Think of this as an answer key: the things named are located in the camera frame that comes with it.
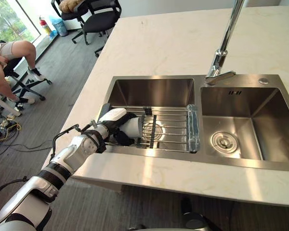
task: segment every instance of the person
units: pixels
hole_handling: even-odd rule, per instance
[[[28,41],[14,41],[0,43],[0,94],[3,94],[8,100],[15,103],[34,103],[30,97],[18,97],[12,93],[9,83],[4,78],[3,68],[14,58],[25,57],[28,63],[28,74],[38,81],[43,81],[43,76],[35,67],[36,50],[32,43]]]

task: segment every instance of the faucet handle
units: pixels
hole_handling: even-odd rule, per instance
[[[218,81],[224,80],[226,78],[230,78],[230,77],[234,76],[235,74],[236,74],[235,71],[228,71],[228,72],[225,72],[223,74],[219,74],[215,77],[207,76],[207,77],[205,77],[205,82],[209,85],[215,85]]]

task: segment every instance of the drain strainer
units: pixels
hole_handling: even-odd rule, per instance
[[[144,129],[146,132],[146,133],[143,133],[144,139],[149,139],[149,140],[151,139],[152,126],[153,126],[153,123],[145,123],[144,124]],[[160,140],[160,138],[162,138],[162,135],[160,133],[163,133],[163,128],[161,125],[156,124],[155,125],[155,136],[154,136],[155,140]]]
[[[233,153],[238,146],[237,139],[228,132],[216,132],[212,136],[212,145],[217,151],[222,153]]]

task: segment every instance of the white countertop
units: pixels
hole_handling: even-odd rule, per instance
[[[113,76],[207,74],[230,12],[119,19],[63,129],[98,117]],[[228,51],[223,71],[279,74],[289,93],[289,7],[243,8]],[[57,150],[68,146],[76,134],[62,136]],[[74,177],[289,205],[287,171],[103,153],[91,155]]]

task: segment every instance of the chrome faucet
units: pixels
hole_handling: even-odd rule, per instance
[[[208,85],[215,85],[218,81],[225,78],[234,76],[236,73],[234,71],[228,71],[221,74],[223,63],[228,54],[227,45],[232,35],[232,32],[235,28],[237,18],[241,12],[244,0],[236,0],[235,5],[233,6],[230,20],[228,22],[228,27],[223,37],[221,47],[215,52],[213,63],[210,67],[210,70],[205,77],[205,83]]]

